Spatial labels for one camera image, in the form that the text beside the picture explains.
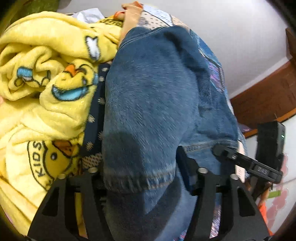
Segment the orange sleeve forearm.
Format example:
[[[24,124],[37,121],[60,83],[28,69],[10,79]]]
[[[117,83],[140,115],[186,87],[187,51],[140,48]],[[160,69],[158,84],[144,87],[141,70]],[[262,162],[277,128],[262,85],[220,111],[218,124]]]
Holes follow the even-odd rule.
[[[258,209],[263,217],[264,222],[267,224],[267,208],[266,208],[266,200],[269,196],[269,189],[264,191],[259,198],[259,203],[257,204]]]

